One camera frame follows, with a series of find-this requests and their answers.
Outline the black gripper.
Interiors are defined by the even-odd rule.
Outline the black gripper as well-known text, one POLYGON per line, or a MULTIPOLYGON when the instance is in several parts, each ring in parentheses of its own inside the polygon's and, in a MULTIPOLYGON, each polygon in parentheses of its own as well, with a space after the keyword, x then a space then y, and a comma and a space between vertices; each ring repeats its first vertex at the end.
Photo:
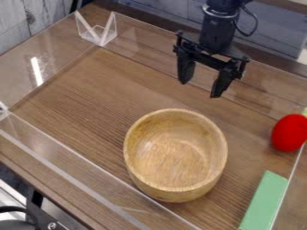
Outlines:
POLYGON ((178 78, 187 84, 195 74, 195 63, 219 71, 212 84, 211 98, 218 98, 234 79, 242 79, 250 58, 232 45, 239 13, 204 12, 199 34, 176 32, 172 52, 178 57, 178 78))

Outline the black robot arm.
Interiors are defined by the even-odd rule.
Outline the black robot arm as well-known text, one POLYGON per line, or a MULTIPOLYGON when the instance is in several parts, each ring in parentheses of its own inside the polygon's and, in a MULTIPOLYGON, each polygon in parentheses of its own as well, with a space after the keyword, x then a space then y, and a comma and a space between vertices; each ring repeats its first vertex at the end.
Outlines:
POLYGON ((200 63, 219 71, 212 84, 211 98, 218 98, 228 89, 235 79, 242 79, 244 68, 251 58, 235 47, 232 39, 235 31, 250 37, 258 25, 244 32, 239 25, 240 10, 258 21, 246 5, 254 0, 207 0, 202 6, 204 14, 202 31, 187 34, 176 31, 176 43, 172 52, 178 57, 178 79, 187 84, 195 75, 195 63, 200 63))

